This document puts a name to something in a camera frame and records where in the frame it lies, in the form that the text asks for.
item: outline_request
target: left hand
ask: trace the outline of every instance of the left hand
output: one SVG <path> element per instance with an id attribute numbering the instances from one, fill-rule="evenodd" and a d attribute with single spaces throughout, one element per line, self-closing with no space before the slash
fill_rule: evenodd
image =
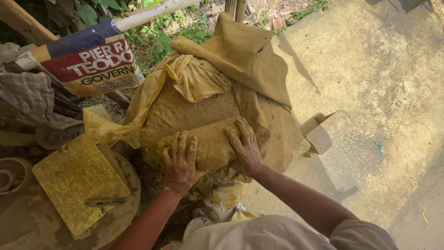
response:
<path id="1" fill-rule="evenodd" d="M 170 148 L 162 151 L 166 165 L 165 190 L 184 196 L 190 187 L 203 175 L 196 170 L 197 137 L 191 138 L 190 147 L 186 150 L 188 131 L 183 131 L 171 143 Z"/>

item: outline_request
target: ground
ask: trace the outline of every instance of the ground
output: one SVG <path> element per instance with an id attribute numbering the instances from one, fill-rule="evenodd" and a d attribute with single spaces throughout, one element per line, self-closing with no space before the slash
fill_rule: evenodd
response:
<path id="1" fill-rule="evenodd" d="M 444 140 L 444 34 L 425 4 L 405 13 L 413 2 L 335 0 L 330 10 L 304 18 L 272 40 L 275 53 L 288 64 L 287 88 L 300 123 L 339 109 L 357 120 L 327 153 L 297 157 L 285 174 L 361 219 L 390 228 L 397 242 L 407 234 L 392 230 L 391 223 L 407 220 L 396 215 L 407 209 L 404 204 L 432 166 L 443 166 L 437 159 Z M 384 156 L 375 141 L 383 145 Z M 438 194 L 443 185 L 429 188 Z M 438 201 L 422 197 L 416 217 L 425 206 L 433 216 Z M 241 202 L 258 214 L 300 220 L 256 182 L 247 186 Z M 417 219 L 410 230 L 432 230 L 431 221 L 426 225 Z"/>

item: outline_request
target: person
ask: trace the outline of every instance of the person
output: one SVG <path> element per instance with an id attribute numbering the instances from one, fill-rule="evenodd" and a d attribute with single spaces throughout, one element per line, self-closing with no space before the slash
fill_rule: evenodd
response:
<path id="1" fill-rule="evenodd" d="M 268 167 L 261 159 L 253 130 L 245 119 L 237 119 L 241 136 L 233 128 L 226 134 L 237 159 L 238 171 L 252 177 L 276 195 L 317 232 L 280 215 L 266 215 L 242 222 L 225 222 L 203 227 L 187 237 L 180 250 L 301 249 L 301 250 L 395 250 L 388 233 L 361 221 L 348 209 L 327 196 Z M 160 196 L 123 233 L 114 250 L 151 249 L 180 199 L 200 178 L 195 168 L 198 141 L 182 132 L 162 155 L 166 165 L 166 186 Z"/>

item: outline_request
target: yellow mat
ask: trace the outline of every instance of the yellow mat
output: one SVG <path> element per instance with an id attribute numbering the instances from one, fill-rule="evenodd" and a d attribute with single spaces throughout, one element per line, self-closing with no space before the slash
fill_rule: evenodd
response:
<path id="1" fill-rule="evenodd" d="M 114 207 L 87 207 L 86 200 L 129 194 L 128 187 L 85 134 L 37 163 L 32 171 L 74 235 Z"/>

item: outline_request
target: clay-covered hand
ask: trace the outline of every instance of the clay-covered hand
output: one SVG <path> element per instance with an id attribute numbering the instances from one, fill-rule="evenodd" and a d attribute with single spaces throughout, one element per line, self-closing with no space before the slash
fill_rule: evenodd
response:
<path id="1" fill-rule="evenodd" d="M 170 148 L 164 148 L 163 161 L 166 165 L 165 190 L 184 196 L 190 187 L 196 183 L 202 173 L 196 170 L 197 137 L 193 136 L 190 147 L 186 149 L 188 131 L 181 132 L 171 143 Z"/>
<path id="2" fill-rule="evenodd" d="M 237 136 L 233 128 L 229 126 L 225 128 L 225 133 L 230 140 L 231 146 L 236 152 L 237 158 L 235 167 L 244 175 L 254 178 L 266 168 L 266 165 L 262 162 L 261 155 L 259 154 L 256 136 L 245 118 L 236 119 L 236 126 L 241 132 L 241 138 Z"/>

